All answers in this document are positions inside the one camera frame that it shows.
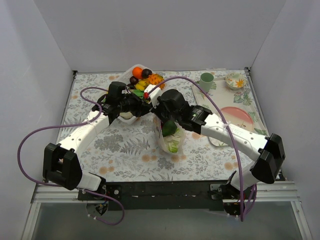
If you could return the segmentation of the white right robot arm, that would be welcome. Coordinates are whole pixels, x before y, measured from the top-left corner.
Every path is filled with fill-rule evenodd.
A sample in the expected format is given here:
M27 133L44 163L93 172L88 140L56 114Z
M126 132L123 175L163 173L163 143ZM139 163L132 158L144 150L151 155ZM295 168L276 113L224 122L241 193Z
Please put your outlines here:
M162 120L178 122L187 131L217 139L249 157L253 163L231 174L216 193L237 199L258 182L273 184L285 160L282 138L273 133L264 136L245 130L200 105L189 105L176 89L162 92L160 88L146 91L151 111Z

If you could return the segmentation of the dark green avocado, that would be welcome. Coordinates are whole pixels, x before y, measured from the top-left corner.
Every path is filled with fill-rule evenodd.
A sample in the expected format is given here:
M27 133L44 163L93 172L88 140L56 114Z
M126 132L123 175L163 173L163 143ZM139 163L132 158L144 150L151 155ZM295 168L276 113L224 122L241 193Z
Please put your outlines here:
M168 120L162 125L162 136L167 137L176 133L177 125L174 121Z

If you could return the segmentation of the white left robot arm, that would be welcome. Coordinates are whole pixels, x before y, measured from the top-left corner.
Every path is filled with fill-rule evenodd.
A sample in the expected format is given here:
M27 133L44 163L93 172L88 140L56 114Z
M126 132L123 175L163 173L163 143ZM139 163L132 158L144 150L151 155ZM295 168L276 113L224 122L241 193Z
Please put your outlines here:
M44 149L42 176L68 190L87 189L95 200L106 196L102 177L83 171L79 157L120 113L141 117L150 112L152 104L134 93L127 92L123 82L112 83L92 107L87 119L69 136L57 144L49 143Z

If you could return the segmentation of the clear zip top bag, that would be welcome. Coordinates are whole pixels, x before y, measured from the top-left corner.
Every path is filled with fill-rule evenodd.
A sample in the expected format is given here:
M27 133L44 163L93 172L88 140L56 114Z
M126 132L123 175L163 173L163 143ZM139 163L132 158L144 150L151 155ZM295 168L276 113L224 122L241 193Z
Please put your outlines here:
M174 133L163 136L163 126L162 121L157 117L153 117L154 129L156 141L159 147L166 153L171 155L178 155L183 153L183 145L186 138L185 130L177 123L171 121L169 124L172 129L173 124L176 126L176 130Z

